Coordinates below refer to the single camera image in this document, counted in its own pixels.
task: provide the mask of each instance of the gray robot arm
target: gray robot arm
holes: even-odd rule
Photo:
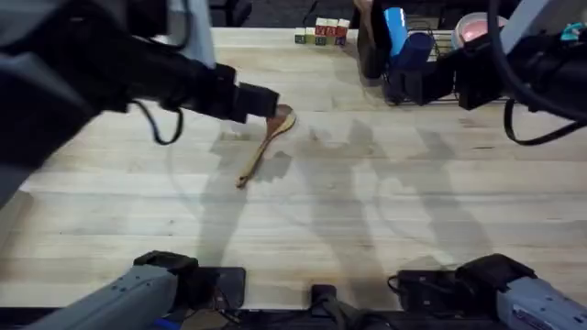
[[[125,275],[27,330],[144,330],[173,307],[178,278],[163,267],[133,266]]]
[[[587,308],[541,280],[527,266],[495,254],[457,269],[469,306],[479,307],[513,330],[587,328]]]
[[[571,330],[587,328],[587,309],[548,282],[524,277],[497,292],[499,319],[514,330]]]
[[[27,330],[144,330],[175,311],[199,309],[211,283],[195,258],[152,251],[123,276]]]

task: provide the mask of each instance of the black cable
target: black cable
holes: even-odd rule
[[[554,141],[558,138],[564,138],[568,134],[571,134],[581,128],[587,127],[587,124],[581,122],[574,122],[572,124],[568,124],[562,128],[557,129],[554,132],[548,133],[542,137],[536,137],[529,140],[520,140],[515,136],[514,127],[513,127],[513,113],[514,113],[514,104],[515,100],[510,99],[505,103],[504,107],[504,128],[505,134],[508,138],[510,138],[515,143],[521,146],[538,146],[545,143],[549,143]]]
[[[185,34],[183,35],[183,40],[177,45],[171,45],[159,42],[152,38],[147,38],[147,41],[153,45],[165,48],[167,50],[174,50],[180,51],[184,50],[187,45],[190,43],[190,38],[192,37],[192,25],[194,24],[194,14],[192,13],[192,7],[190,6],[190,0],[182,0],[183,4],[183,16],[185,17]]]
[[[499,28],[499,7],[501,0],[489,1],[487,13],[487,28],[492,42],[493,62],[495,69],[499,72],[504,84],[520,102],[531,107],[546,110],[554,115],[563,116],[577,121],[587,122],[587,113],[568,109],[553,103],[549,99],[534,93],[526,87],[520,78],[515,74],[504,53],[504,46],[500,36]]]
[[[157,126],[157,123],[155,122],[155,119],[153,118],[152,114],[149,112],[149,109],[147,108],[147,106],[145,106],[142,102],[140,102],[138,100],[130,101],[130,103],[138,106],[140,111],[142,111],[143,115],[145,115],[147,120],[149,120],[150,127],[153,131],[153,139],[158,144],[160,144],[162,146],[169,146],[170,144],[175,143],[182,136],[182,133],[183,133],[183,112],[182,112],[182,109],[178,108],[175,111],[177,113],[177,126],[175,128],[175,133],[173,133],[173,137],[171,140],[165,141],[161,138],[161,133],[159,132],[159,127]]]

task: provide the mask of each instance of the butcher block countertop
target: butcher block countertop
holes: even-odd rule
[[[220,28],[214,39],[218,62],[298,116],[248,188],[235,181],[262,118],[186,113],[180,141],[160,147],[137,108],[104,113],[22,186],[32,202],[0,251],[0,305],[66,305],[155,249],[245,268],[245,308],[303,307],[314,283],[397,308],[386,286],[397,270],[492,253],[587,303],[587,132],[526,148],[506,138],[503,104],[389,106],[361,81],[353,38],[340,49],[296,45],[291,29]],[[149,107],[170,137],[175,115]],[[523,138],[563,123],[517,110]]]

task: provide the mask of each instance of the toy block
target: toy block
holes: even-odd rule
[[[344,46],[347,44],[347,37],[335,37],[334,44]]]
[[[326,46],[327,44],[327,36],[316,36],[316,45],[317,46]]]
[[[298,27],[295,30],[295,43],[305,44],[305,28]]]
[[[317,36],[325,36],[327,34],[327,24],[328,20],[325,18],[317,18],[316,19],[316,35]]]
[[[316,29],[314,27],[305,28],[305,43],[311,45],[316,44]]]
[[[327,37],[334,37],[337,35],[338,20],[327,19]]]
[[[349,32],[350,21],[347,19],[340,19],[337,26],[337,37],[346,37]]]

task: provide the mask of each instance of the wooden spoon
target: wooden spoon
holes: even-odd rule
[[[260,159],[271,141],[273,141],[273,139],[280,134],[290,130],[295,124],[295,119],[296,117],[294,110],[289,105],[277,105],[275,117],[267,118],[267,134],[265,135],[265,139],[263,139],[263,142],[260,144],[257,152],[249,160],[247,167],[245,167],[245,169],[238,177],[237,188],[245,188],[247,182],[250,178],[252,178],[253,174],[255,174],[255,170],[259,167]]]

